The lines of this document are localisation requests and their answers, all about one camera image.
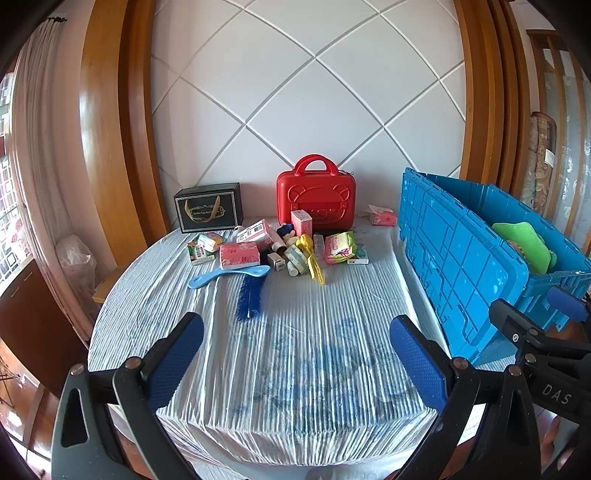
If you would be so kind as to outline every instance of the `screw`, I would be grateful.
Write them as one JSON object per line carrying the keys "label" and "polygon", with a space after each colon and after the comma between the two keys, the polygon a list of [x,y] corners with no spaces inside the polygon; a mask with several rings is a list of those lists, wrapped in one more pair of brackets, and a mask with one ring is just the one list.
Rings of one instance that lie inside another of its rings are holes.
{"label": "screw", "polygon": [[518,377],[521,375],[521,368],[517,365],[509,365],[509,373],[514,377]]}
{"label": "screw", "polygon": [[70,375],[73,375],[75,377],[77,375],[80,375],[83,371],[84,371],[84,365],[76,364],[72,368],[70,368]]}
{"label": "screw", "polygon": [[453,366],[456,367],[458,370],[465,370],[468,368],[468,360],[462,358],[461,356],[455,357],[453,359]]}
{"label": "screw", "polygon": [[135,370],[142,364],[142,359],[138,356],[130,356],[125,361],[125,368],[127,370]]}

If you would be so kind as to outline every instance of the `table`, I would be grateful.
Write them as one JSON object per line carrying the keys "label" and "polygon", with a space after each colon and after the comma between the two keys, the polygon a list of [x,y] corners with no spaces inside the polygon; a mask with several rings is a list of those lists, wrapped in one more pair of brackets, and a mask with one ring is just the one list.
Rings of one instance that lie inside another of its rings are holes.
{"label": "table", "polygon": [[[395,229],[358,219],[354,231],[369,265],[329,266],[325,287],[272,272],[263,314],[249,322],[235,320],[241,276],[187,289],[189,279],[219,261],[192,267],[186,243],[196,235],[170,233],[107,296],[90,344],[90,370],[143,356],[185,312],[198,312],[203,345],[157,413],[189,459],[250,478],[261,478],[262,470],[286,479],[305,478],[310,467],[346,464],[336,469],[346,471],[361,462],[373,471],[373,462],[379,465],[374,478],[383,479],[404,463],[435,417],[389,344],[389,323],[405,313],[428,338],[444,341]],[[475,412],[472,430],[481,414]]]}

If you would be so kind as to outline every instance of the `green plush toy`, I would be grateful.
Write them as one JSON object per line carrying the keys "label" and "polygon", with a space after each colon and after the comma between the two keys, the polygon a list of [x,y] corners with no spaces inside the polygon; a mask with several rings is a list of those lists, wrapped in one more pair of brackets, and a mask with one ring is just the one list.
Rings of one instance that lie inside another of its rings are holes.
{"label": "green plush toy", "polygon": [[519,245],[531,272],[544,275],[556,265],[556,254],[548,250],[543,238],[528,222],[495,223],[492,229],[503,240]]}

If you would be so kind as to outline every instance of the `white curtain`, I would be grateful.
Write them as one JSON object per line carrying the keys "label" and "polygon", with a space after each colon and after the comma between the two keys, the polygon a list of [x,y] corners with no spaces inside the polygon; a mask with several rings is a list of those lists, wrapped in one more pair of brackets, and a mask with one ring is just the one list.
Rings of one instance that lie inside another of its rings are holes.
{"label": "white curtain", "polygon": [[7,140],[33,256],[57,304],[88,344],[94,323],[92,312],[87,312],[89,299],[80,298],[79,289],[72,288],[56,254],[59,240],[74,233],[60,191],[51,138],[52,128],[59,126],[50,125],[51,66],[60,28],[61,23],[53,19],[43,22],[19,54]]}

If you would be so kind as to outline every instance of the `gold ribbon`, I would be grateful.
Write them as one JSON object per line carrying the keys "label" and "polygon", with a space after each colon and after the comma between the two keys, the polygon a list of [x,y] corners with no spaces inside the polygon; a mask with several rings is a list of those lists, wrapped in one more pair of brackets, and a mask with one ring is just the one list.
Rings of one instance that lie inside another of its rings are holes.
{"label": "gold ribbon", "polygon": [[199,218],[197,216],[194,216],[191,213],[191,208],[189,207],[189,200],[185,200],[185,213],[187,214],[187,216],[193,221],[193,222],[203,222],[203,223],[208,223],[211,220],[213,220],[216,215],[217,215],[217,211],[220,208],[220,204],[222,203],[222,199],[220,198],[220,196],[218,195],[216,198],[215,203],[213,204],[213,208],[212,208],[212,213],[209,216],[209,218],[204,219],[204,218]]}

